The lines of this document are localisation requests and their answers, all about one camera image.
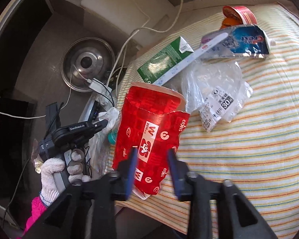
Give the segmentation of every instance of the clear plastic bag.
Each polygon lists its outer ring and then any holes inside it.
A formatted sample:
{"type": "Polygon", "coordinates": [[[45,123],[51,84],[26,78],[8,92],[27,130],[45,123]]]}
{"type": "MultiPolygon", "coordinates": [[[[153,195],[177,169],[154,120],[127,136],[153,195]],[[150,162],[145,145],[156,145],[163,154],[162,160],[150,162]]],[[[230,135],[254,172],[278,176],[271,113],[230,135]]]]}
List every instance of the clear plastic bag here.
{"type": "Polygon", "coordinates": [[[231,122],[253,93],[235,61],[210,63],[195,60],[181,74],[186,111],[198,110],[207,132],[220,119],[231,122]]]}

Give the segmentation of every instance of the striped tablecloth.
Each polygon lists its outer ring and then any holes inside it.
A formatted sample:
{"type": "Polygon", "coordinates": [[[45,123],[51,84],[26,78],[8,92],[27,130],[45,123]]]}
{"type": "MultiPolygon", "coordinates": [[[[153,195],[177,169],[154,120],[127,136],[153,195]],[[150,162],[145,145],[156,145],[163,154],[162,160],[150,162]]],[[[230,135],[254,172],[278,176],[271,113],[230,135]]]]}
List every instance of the striped tablecloth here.
{"type": "MultiPolygon", "coordinates": [[[[258,25],[274,38],[276,46],[266,60],[241,59],[246,82],[254,90],[231,123],[203,131],[200,117],[190,117],[180,138],[177,156],[206,179],[232,179],[280,238],[292,238],[299,229],[299,19],[280,5],[250,7],[258,25]]],[[[139,68],[176,37],[198,48],[206,33],[221,26],[215,14],[169,36],[132,63],[118,99],[122,107],[132,81],[141,81],[139,68]]],[[[112,167],[114,148],[108,161],[112,167]]],[[[167,175],[158,195],[141,200],[132,195],[123,206],[186,232],[189,203],[178,202],[167,175]]],[[[215,205],[213,235],[217,238],[215,205]]]]}

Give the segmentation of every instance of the metal pot lid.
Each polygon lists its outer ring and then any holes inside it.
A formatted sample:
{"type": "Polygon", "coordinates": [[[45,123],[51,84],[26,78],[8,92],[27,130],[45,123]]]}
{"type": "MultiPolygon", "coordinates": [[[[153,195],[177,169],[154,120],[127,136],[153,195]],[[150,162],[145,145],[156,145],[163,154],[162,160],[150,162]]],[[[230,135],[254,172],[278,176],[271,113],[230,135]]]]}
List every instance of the metal pot lid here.
{"type": "Polygon", "coordinates": [[[114,52],[106,41],[95,37],[79,39],[66,50],[62,58],[62,78],[73,90],[90,92],[88,83],[82,76],[86,79],[96,78],[106,82],[114,60],[114,52]]]}

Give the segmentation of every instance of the crumpled red packaging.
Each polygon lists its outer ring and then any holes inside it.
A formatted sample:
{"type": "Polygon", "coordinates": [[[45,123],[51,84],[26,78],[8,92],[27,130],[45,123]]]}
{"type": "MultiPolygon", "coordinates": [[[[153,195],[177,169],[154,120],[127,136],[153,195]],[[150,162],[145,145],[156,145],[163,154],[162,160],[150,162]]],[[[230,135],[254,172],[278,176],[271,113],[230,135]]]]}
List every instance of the crumpled red packaging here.
{"type": "Polygon", "coordinates": [[[168,172],[167,151],[178,149],[179,135],[188,122],[184,108],[181,94],[153,84],[134,82],[126,94],[113,168],[128,158],[132,147],[138,148],[135,186],[142,199],[158,193],[168,172]]]}

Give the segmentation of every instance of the cartoon chicken logo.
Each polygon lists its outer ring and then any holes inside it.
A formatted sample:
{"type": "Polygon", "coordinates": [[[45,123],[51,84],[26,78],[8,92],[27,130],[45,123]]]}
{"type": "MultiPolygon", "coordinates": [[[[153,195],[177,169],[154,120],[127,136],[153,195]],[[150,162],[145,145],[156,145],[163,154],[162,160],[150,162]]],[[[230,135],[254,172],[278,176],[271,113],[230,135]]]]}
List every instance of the cartoon chicken logo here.
{"type": "Polygon", "coordinates": [[[147,143],[146,143],[146,140],[143,138],[141,146],[140,146],[140,155],[147,157],[150,152],[150,146],[151,146],[150,142],[147,141],[147,143]]]}

